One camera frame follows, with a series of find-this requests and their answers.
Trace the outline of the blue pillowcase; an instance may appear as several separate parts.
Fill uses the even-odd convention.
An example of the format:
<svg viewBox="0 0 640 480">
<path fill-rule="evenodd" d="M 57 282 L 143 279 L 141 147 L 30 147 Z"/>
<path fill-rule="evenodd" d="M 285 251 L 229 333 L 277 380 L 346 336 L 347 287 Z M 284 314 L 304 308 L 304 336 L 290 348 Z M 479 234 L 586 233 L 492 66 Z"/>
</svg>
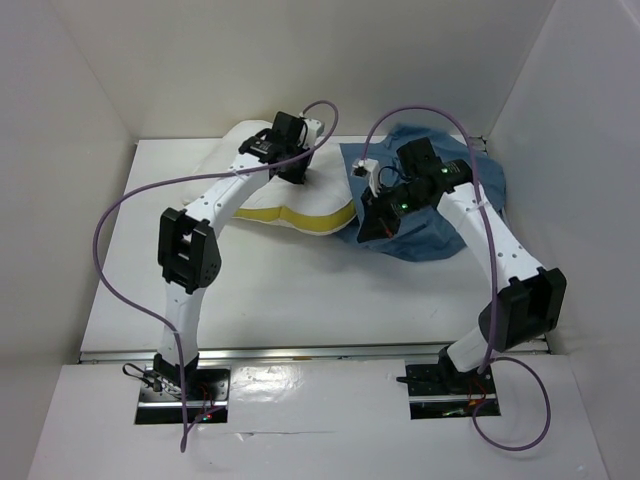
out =
<svg viewBox="0 0 640 480">
<path fill-rule="evenodd" d="M 404 144 L 427 137 L 435 154 L 442 161 L 462 159 L 469 162 L 469 153 L 465 144 L 458 142 L 451 135 L 436 128 L 396 124 L 384 140 L 371 143 L 368 156 L 379 162 L 383 171 L 380 179 L 385 186 L 396 186 L 401 182 L 399 172 L 402 170 L 396 151 Z M 486 153 L 475 153 L 480 182 L 485 195 L 498 212 L 506 204 L 506 178 L 502 166 Z M 404 217 L 397 235 L 389 239 L 381 239 L 359 243 L 357 235 L 360 220 L 364 218 L 361 195 L 368 182 L 353 175 L 348 182 L 356 209 L 356 217 L 336 236 L 343 242 L 356 247 L 386 254 L 404 261 L 425 262 L 450 258 L 466 247 L 459 234 L 436 211 L 431 208 L 422 209 Z"/>
</svg>

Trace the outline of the white pillow yellow edge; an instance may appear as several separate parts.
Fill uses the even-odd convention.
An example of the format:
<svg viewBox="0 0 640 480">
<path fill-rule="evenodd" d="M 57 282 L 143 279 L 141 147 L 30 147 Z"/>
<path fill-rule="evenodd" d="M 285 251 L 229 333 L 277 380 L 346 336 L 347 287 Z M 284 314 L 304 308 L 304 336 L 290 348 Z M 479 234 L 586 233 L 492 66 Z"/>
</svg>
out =
<svg viewBox="0 0 640 480">
<path fill-rule="evenodd" d="M 200 161 L 192 175 L 219 172 L 229 167 L 242 141 L 270 126 L 263 120 L 245 120 L 236 124 Z M 191 203 L 215 181 L 187 183 L 183 187 L 182 203 Z M 344 158 L 339 145 L 332 142 L 313 154 L 303 184 L 291 184 L 276 176 L 246 200 L 234 215 L 235 218 L 292 228 L 315 236 L 336 233 L 355 216 Z"/>
</svg>

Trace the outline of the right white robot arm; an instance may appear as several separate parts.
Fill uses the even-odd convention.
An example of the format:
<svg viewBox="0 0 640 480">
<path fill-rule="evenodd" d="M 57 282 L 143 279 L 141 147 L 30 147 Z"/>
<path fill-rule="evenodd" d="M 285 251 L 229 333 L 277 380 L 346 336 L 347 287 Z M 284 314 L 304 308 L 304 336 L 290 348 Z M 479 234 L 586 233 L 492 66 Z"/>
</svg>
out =
<svg viewBox="0 0 640 480">
<path fill-rule="evenodd" d="M 558 268 L 534 258 L 490 204 L 471 166 L 462 159 L 443 161 L 426 137 L 397 151 L 401 181 L 384 186 L 378 161 L 362 158 L 352 173 L 367 180 L 361 195 L 364 218 L 360 243 L 393 238 L 401 220 L 427 207 L 451 225 L 479 261 L 491 300 L 468 334 L 444 347 L 427 378 L 456 393 L 485 364 L 486 356 L 505 352 L 557 327 L 567 280 Z"/>
</svg>

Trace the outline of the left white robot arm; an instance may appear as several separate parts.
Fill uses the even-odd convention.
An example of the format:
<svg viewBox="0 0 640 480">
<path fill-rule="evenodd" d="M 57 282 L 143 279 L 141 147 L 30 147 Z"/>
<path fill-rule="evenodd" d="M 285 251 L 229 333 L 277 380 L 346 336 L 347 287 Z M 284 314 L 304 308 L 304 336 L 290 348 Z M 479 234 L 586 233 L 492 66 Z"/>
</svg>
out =
<svg viewBox="0 0 640 480">
<path fill-rule="evenodd" d="M 158 263 L 166 282 L 165 318 L 181 343 L 166 328 L 153 369 L 172 397 L 187 398 L 197 387 L 198 323 L 205 289 L 221 270 L 218 237 L 222 229 L 273 176 L 302 182 L 312 157 L 309 150 L 323 130 L 319 120 L 277 113 L 270 127 L 231 149 L 228 177 L 216 180 L 185 208 L 168 208 L 161 215 Z"/>
</svg>

